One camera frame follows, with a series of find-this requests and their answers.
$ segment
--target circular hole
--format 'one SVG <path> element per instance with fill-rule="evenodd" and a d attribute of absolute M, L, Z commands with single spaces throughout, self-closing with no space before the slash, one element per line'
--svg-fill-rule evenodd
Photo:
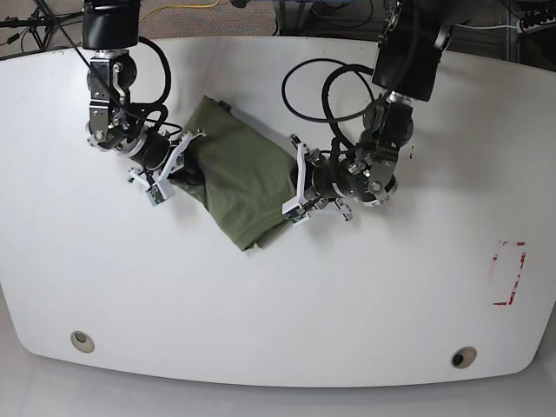
<path fill-rule="evenodd" d="M 73 332 L 70 339 L 74 348 L 84 354 L 90 354 L 95 350 L 95 343 L 83 332 Z"/>
<path fill-rule="evenodd" d="M 465 369 L 471 366 L 477 357 L 477 350 L 474 347 L 464 347 L 452 356 L 452 366 L 457 369 Z"/>

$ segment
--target white table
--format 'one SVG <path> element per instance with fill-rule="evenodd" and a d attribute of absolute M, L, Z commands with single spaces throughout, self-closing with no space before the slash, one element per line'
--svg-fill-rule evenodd
<path fill-rule="evenodd" d="M 319 56 L 373 65 L 376 51 L 374 43 L 300 38 L 160 45 L 174 77 L 171 121 L 185 122 L 204 94 L 234 104 L 285 148 L 291 133 L 321 149 L 331 138 L 328 126 L 285 109 L 285 73 Z M 132 98 L 158 97 L 156 57 L 143 47 L 132 56 Z M 333 68 L 294 76 L 294 106 L 319 116 Z M 70 50 L 0 63 L 0 282 L 30 352 L 284 387 L 466 380 L 531 362 L 556 299 L 556 75 L 446 53 L 431 102 L 415 105 L 388 205 L 351 203 L 351 222 L 315 218 L 265 250 L 241 253 L 192 198 L 179 193 L 151 208 L 126 182 L 132 162 L 87 145 L 86 72 Z M 331 98 L 337 115 L 367 100 L 354 76 L 342 77 Z M 345 129 L 357 137 L 361 121 Z M 74 331 L 93 338 L 92 354 L 72 346 Z M 476 361 L 452 367 L 466 346 L 477 349 Z"/>

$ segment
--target yellow cable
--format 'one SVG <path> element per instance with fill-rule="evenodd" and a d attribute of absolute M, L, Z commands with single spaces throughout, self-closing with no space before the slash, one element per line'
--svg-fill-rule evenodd
<path fill-rule="evenodd" d="M 143 20 L 147 19 L 148 17 L 153 16 L 155 13 L 158 13 L 159 11 L 163 11 L 163 10 L 167 10 L 167 9 L 208 9 L 210 7 L 217 6 L 220 3 L 220 1 L 221 0 L 216 0 L 212 4 L 174 4 L 174 5 L 170 5 L 170 6 L 161 6 L 161 7 L 158 7 L 156 9 L 150 11 L 145 16 L 143 16 L 141 18 L 141 20 L 139 21 L 139 23 L 142 23 Z"/>

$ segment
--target green cloth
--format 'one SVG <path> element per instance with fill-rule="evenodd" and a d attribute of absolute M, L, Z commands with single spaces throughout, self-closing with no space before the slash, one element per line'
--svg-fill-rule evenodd
<path fill-rule="evenodd" d="M 188 147 L 205 183 L 174 185 L 201 202 L 216 223 L 241 250 L 268 240 L 284 222 L 281 205 L 295 195 L 290 172 L 295 159 L 217 102 L 204 97 L 185 125 L 207 136 Z"/>

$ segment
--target folded fabric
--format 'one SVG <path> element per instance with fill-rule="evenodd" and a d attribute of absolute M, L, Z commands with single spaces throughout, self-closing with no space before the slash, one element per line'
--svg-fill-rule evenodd
<path fill-rule="evenodd" d="M 172 183 L 201 202 L 240 250 L 265 241 L 267 232 L 285 221 L 281 205 L 295 195 L 290 173 L 295 159 L 219 103 L 204 97 L 185 125 L 206 137 L 188 147 L 204 184 Z"/>

